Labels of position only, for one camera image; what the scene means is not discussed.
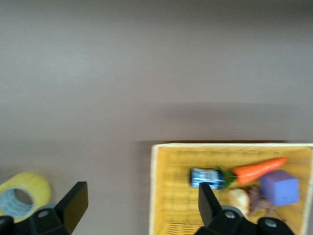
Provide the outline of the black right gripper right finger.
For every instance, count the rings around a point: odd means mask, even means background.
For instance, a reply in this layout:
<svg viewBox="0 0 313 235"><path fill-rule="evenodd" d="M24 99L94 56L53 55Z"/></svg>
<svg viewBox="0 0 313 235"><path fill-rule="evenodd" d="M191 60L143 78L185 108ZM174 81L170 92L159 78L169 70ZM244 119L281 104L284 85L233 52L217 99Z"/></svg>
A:
<svg viewBox="0 0 313 235"><path fill-rule="evenodd" d="M262 217L254 224L239 209L221 206L210 185L200 184L198 208L203 221L195 235L292 235L283 221Z"/></svg>

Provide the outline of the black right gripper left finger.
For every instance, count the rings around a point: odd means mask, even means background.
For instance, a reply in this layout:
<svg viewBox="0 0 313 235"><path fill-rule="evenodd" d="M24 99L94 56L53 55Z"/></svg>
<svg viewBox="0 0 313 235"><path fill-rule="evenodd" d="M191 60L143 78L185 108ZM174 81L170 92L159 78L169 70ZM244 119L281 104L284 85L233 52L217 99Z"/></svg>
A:
<svg viewBox="0 0 313 235"><path fill-rule="evenodd" d="M52 208L42 208L22 222L0 217L2 235L70 235L89 205L87 182L77 182Z"/></svg>

